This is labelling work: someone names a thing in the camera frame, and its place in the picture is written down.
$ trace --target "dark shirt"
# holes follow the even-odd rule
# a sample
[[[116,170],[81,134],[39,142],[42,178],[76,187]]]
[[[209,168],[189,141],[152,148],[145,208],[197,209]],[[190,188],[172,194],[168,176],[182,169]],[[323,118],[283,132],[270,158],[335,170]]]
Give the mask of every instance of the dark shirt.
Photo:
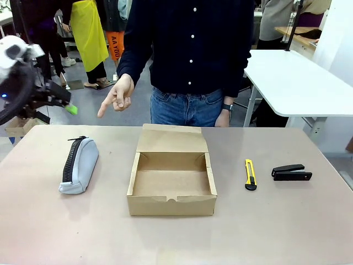
[[[136,84],[152,54],[151,84],[166,93],[236,97],[250,57],[253,0],[133,0],[117,68]]]
[[[18,2],[18,0],[10,0],[13,23],[19,34],[24,34],[23,22],[26,30],[30,31],[44,20],[52,19],[54,21],[55,13],[60,8],[60,1],[57,0],[22,0],[21,4]]]
[[[102,15],[99,16],[102,28],[106,31],[121,32],[126,29],[127,21],[120,17],[117,2],[118,0],[103,1]]]

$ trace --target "black stapler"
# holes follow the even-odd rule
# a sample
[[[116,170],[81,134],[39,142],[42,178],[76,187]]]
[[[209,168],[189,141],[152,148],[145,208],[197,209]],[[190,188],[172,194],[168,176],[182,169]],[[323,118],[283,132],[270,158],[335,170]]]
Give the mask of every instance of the black stapler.
[[[272,170],[274,181],[309,181],[313,173],[305,172],[302,164],[275,167]]]

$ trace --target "black cable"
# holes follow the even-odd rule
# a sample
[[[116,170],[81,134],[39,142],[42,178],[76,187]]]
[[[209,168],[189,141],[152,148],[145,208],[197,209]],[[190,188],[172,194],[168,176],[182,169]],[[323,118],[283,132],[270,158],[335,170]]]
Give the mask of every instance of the black cable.
[[[294,24],[293,24],[293,27],[292,27],[291,36],[289,37],[286,51],[290,51],[290,50],[291,50],[291,44],[292,44],[293,37],[294,37],[294,34],[295,34],[295,32],[296,32],[298,23],[299,23],[299,17],[300,17],[300,13],[301,13],[301,11],[302,11],[302,9],[303,9],[303,4],[304,4],[304,0],[300,0],[299,6],[298,6],[298,10],[297,10],[297,15],[296,15],[296,18],[295,18],[295,20],[294,20]]]
[[[34,74],[29,65],[18,65],[16,71],[10,74],[9,78],[2,83],[2,86],[12,86],[11,80],[19,82],[19,84],[15,84],[22,86],[22,88],[16,99],[8,104],[4,110],[0,111],[0,125],[18,115],[29,101],[34,89]]]
[[[24,17],[23,17],[23,14],[22,14],[23,9],[22,9],[22,2],[21,2],[21,0],[16,0],[16,5],[17,5],[18,11],[19,11],[18,13],[19,13],[19,16],[20,16],[22,25],[23,25],[23,31],[24,31],[24,34],[26,35],[28,44],[32,44],[32,42],[31,42],[31,40],[30,40],[30,38],[29,38],[29,34],[28,34],[26,22],[24,21]]]

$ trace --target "box cutter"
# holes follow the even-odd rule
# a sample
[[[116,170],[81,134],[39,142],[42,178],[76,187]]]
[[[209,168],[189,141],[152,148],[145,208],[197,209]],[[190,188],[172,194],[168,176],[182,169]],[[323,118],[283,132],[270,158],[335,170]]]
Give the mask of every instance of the box cutter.
[[[275,167],[272,170],[274,181],[309,181],[312,172],[305,172],[302,164]]]
[[[245,160],[245,169],[247,170],[248,180],[245,183],[245,189],[247,190],[256,190],[258,187],[256,183],[256,177],[253,167],[253,162],[250,159]]]

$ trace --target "table leg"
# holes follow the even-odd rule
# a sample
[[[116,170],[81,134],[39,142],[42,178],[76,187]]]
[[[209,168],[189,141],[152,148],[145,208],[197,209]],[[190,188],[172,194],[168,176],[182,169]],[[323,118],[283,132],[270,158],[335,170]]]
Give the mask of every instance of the table leg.
[[[315,140],[319,136],[320,131],[324,128],[326,120],[327,120],[327,117],[316,118],[309,135],[311,140]]]
[[[245,116],[245,121],[244,121],[244,126],[243,127],[249,127],[250,119],[252,118],[252,115],[253,115],[253,110],[254,110],[255,100],[256,100],[256,95],[257,94],[258,94],[258,89],[256,88],[256,86],[253,86],[253,91],[252,91],[252,95],[251,95],[251,97],[249,99],[247,115]]]
[[[2,36],[3,38],[5,38],[5,33],[4,33],[4,30],[2,29],[2,26],[0,26],[0,32],[1,32],[1,36]]]

